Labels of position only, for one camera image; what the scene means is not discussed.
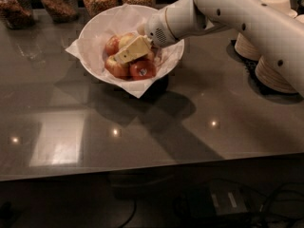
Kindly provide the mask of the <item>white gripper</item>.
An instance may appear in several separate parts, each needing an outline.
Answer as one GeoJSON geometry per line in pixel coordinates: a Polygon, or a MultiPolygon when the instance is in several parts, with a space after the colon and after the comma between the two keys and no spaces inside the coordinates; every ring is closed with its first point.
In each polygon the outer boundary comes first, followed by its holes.
{"type": "Polygon", "coordinates": [[[140,35],[130,40],[114,55],[118,63],[126,64],[143,57],[152,48],[152,43],[157,48],[167,48],[178,42],[167,24],[165,10],[154,12],[138,26],[138,33],[140,35]]]}

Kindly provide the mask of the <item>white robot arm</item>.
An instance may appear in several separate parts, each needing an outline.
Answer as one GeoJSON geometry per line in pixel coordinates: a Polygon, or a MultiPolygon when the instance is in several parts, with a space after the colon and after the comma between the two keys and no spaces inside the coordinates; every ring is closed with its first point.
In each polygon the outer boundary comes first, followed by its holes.
{"type": "Polygon", "coordinates": [[[166,48],[224,26],[261,50],[271,67],[304,95],[304,25],[261,0],[178,0],[148,17],[139,36],[166,48]]]}

